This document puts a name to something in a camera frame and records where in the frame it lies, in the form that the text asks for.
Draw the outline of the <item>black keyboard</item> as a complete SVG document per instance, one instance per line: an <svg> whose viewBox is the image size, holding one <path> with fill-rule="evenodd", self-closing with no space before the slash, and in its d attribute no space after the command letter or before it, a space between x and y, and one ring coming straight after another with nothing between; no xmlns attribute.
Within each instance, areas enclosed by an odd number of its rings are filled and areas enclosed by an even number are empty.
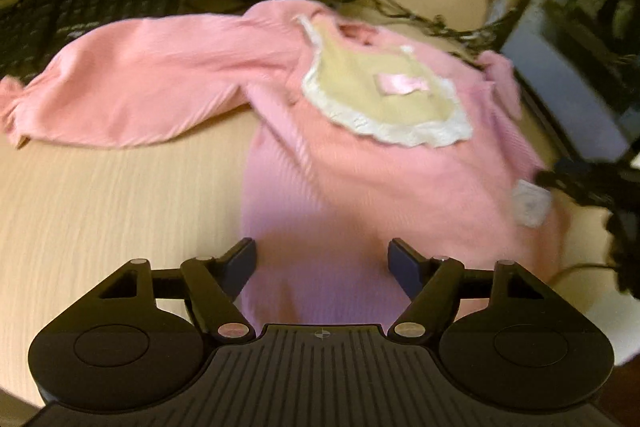
<svg viewBox="0 0 640 427"><path fill-rule="evenodd" d="M130 18L179 13L182 0L17 0L1 10L1 75L30 83L66 44Z"/></svg>

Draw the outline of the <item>pink child sweater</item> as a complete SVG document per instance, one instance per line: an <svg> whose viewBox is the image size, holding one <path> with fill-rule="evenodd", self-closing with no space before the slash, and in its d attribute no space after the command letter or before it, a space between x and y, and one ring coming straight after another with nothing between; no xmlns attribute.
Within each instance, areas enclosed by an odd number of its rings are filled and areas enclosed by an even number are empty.
<svg viewBox="0 0 640 427"><path fill-rule="evenodd" d="M3 78L1 129L14 145L123 148L243 105L259 119L241 202L255 326L390 326L408 303L387 269L395 237L471 268L558 267L564 223L533 188L510 61L470 67L313 1L93 29L31 83Z"/></svg>

